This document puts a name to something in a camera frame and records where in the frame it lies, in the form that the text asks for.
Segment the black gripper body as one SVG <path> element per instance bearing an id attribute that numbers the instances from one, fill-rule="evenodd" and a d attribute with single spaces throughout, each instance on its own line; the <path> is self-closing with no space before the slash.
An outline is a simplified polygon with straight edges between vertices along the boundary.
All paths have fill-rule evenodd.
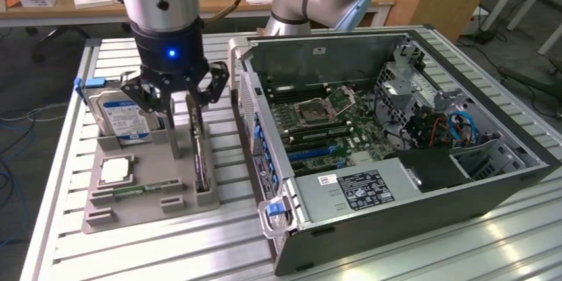
<path id="1" fill-rule="evenodd" d="M 164 91 L 196 91 L 209 70 L 202 50 L 202 25 L 202 20 L 197 18 L 180 30 L 156 32 L 130 23 L 141 78 Z"/>

